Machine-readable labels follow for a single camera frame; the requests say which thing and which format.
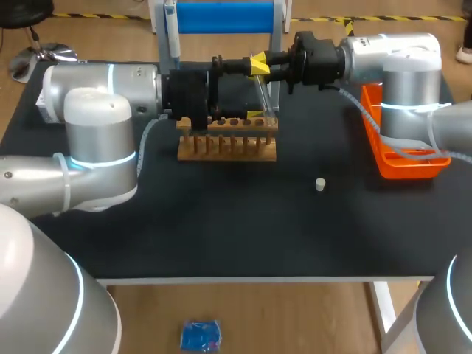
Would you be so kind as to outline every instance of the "blue roller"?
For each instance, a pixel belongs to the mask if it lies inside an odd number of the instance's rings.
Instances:
[[[181,34],[272,33],[274,3],[178,2]]]

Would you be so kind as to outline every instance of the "orange basket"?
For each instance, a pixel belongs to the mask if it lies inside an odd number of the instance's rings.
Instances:
[[[362,86],[361,103],[378,125],[381,124],[381,101],[381,85],[372,84]],[[405,159],[396,154],[396,152],[380,140],[380,136],[369,124],[367,119],[364,118],[363,121],[378,169],[381,175],[386,179],[434,178],[443,168],[446,168],[451,163],[451,158],[432,160]],[[418,156],[434,153],[433,150],[408,149],[403,150],[403,152]]]

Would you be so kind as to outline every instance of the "wooden floor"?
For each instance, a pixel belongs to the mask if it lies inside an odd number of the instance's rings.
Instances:
[[[58,12],[148,15],[146,3],[133,0],[57,0]],[[294,17],[318,15],[460,15],[460,0],[294,0]],[[472,93],[472,67],[454,61],[463,23],[445,21],[356,22],[356,35],[431,32],[442,46],[443,66],[456,100]],[[297,30],[312,30],[336,43],[345,36],[334,23],[294,23],[284,47]],[[158,60],[156,39],[146,22],[52,18],[37,26],[43,42],[62,42],[81,59]],[[265,35],[182,36],[182,60],[213,55],[239,58],[267,48]],[[0,136],[23,85],[7,75],[12,56],[28,45],[21,30],[5,30],[0,53]],[[413,282],[392,283],[395,310],[401,311],[415,290]],[[123,320],[121,354],[177,353],[186,319],[219,319],[223,353],[336,353],[378,351],[364,285],[360,283],[289,285],[168,285],[111,289]]]

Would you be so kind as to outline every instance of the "black tabletop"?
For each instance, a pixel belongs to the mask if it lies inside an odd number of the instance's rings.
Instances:
[[[43,124],[35,107],[48,65],[27,84],[1,154],[68,153],[64,128]],[[254,101],[253,85],[225,78],[221,100]],[[472,244],[472,167],[385,181],[361,120],[334,91],[297,86],[289,96],[282,85],[277,162],[231,164],[178,162],[175,123],[159,123],[132,200],[33,222],[97,278],[433,275]],[[137,144],[145,125],[134,122]]]

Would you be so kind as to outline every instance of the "small white cap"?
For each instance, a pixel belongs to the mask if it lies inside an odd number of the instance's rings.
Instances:
[[[325,188],[326,181],[324,178],[317,178],[315,183],[316,183],[316,190],[318,192],[321,192]]]

